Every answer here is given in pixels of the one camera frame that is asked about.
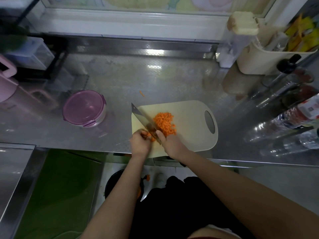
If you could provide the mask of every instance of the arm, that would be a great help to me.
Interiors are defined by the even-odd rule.
[[[137,131],[130,139],[132,158],[117,184],[82,234],[81,239],[125,239],[129,237],[143,164],[151,149],[147,132]]]
[[[257,239],[317,238],[319,217],[277,192],[189,151],[157,132],[165,152],[187,165]]]

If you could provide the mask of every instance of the round food container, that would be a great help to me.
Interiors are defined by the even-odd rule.
[[[105,116],[104,96],[93,90],[82,90],[73,94],[63,107],[63,119],[76,126],[97,126]]]

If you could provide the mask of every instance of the knife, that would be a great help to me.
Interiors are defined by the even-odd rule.
[[[140,111],[139,109],[133,105],[132,103],[132,113],[136,116],[136,118],[142,123],[142,125],[148,130],[148,132],[154,137],[159,144],[161,141],[156,134],[157,126],[153,123],[153,121],[148,120]]]

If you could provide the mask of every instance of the purple lid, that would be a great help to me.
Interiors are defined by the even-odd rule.
[[[63,107],[63,119],[74,125],[87,126],[101,115],[104,97],[93,90],[82,90],[74,93]]]

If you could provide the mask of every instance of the black pants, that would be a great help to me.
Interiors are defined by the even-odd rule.
[[[229,228],[243,239],[252,233],[197,177],[170,177],[135,208],[130,238],[184,239],[207,225]]]

